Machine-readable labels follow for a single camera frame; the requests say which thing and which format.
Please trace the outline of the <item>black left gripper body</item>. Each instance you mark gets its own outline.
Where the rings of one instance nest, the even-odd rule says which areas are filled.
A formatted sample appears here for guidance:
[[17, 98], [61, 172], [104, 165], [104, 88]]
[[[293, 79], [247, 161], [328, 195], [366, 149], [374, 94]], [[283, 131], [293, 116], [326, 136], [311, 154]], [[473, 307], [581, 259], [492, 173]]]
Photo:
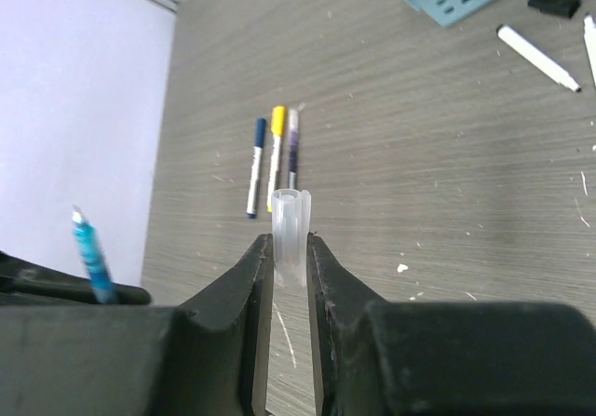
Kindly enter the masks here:
[[1, 252], [1, 305], [99, 304], [88, 279]]

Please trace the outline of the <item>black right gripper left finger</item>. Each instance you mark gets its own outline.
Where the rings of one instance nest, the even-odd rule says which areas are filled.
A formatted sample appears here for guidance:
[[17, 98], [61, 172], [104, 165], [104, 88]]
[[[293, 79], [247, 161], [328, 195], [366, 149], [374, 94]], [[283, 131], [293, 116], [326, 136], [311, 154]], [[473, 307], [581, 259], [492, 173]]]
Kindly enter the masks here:
[[5, 415], [262, 415], [273, 243], [176, 306], [139, 288], [120, 304], [1, 305]]

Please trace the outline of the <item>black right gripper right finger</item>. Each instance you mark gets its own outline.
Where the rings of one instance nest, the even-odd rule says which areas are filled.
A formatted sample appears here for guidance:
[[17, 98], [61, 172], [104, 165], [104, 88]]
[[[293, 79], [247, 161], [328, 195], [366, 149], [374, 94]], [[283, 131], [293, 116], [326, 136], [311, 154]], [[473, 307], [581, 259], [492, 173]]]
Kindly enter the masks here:
[[318, 236], [306, 271], [319, 415], [591, 415], [595, 329], [553, 302], [390, 302]]

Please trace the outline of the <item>teal pen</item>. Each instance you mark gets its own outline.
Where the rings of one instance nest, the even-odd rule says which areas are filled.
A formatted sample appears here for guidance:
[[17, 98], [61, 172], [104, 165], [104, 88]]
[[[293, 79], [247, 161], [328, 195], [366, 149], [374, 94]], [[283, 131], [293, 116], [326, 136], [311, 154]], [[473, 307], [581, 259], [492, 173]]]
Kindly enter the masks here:
[[74, 239], [82, 263], [88, 272], [95, 298], [101, 304], [118, 304], [115, 284], [111, 279], [96, 229], [78, 207], [73, 209], [72, 221]]

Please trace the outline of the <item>white marker with blue end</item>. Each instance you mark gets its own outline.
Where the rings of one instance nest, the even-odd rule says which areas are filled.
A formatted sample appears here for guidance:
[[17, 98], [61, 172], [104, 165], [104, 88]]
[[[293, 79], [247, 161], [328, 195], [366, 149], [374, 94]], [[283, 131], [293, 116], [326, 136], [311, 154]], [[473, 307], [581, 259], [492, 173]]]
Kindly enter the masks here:
[[260, 184], [261, 163], [264, 150], [265, 131], [266, 119], [264, 117], [260, 117], [256, 120], [253, 156], [251, 164], [251, 178], [246, 206], [246, 214], [249, 219], [255, 219], [257, 216], [257, 202]]

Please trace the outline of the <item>white marker with yellow end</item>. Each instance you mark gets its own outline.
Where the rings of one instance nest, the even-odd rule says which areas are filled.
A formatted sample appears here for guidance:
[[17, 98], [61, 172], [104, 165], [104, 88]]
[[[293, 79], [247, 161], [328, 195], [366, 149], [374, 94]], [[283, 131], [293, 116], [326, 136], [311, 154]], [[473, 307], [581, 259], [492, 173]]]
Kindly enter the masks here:
[[272, 133], [272, 154], [270, 158], [270, 169], [267, 184], [267, 211], [272, 212], [272, 196], [276, 191], [278, 182], [279, 161], [281, 156], [281, 145], [285, 127], [286, 107], [279, 105], [273, 108], [271, 116]]

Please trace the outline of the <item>purple pen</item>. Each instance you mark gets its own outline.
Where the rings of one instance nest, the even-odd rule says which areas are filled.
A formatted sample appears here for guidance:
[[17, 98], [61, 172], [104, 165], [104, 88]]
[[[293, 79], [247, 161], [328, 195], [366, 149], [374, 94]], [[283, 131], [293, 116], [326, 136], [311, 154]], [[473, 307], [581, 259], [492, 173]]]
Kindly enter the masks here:
[[289, 164], [288, 164], [288, 187], [297, 189], [298, 176], [298, 154], [299, 154], [299, 123], [300, 112], [305, 105], [300, 104], [296, 109], [289, 110]]

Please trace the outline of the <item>short white pen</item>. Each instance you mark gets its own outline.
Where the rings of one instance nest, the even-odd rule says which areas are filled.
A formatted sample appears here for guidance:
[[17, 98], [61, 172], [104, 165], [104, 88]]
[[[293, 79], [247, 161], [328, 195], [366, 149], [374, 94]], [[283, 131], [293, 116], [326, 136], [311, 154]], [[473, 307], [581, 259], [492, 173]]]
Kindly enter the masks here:
[[536, 69], [560, 86], [563, 86], [575, 93], [581, 91], [577, 81], [546, 53], [528, 41], [525, 37], [511, 28], [502, 24], [496, 29], [497, 37], [506, 45], [516, 51], [524, 59], [530, 62]]

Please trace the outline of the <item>small black pen cap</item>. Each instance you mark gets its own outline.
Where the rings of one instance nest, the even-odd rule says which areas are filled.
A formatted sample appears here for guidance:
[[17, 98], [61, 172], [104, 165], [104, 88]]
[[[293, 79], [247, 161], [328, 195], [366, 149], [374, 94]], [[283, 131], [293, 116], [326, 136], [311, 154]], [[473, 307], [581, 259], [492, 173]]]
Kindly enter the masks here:
[[571, 19], [581, 7], [581, 0], [528, 0], [527, 6], [542, 14]]

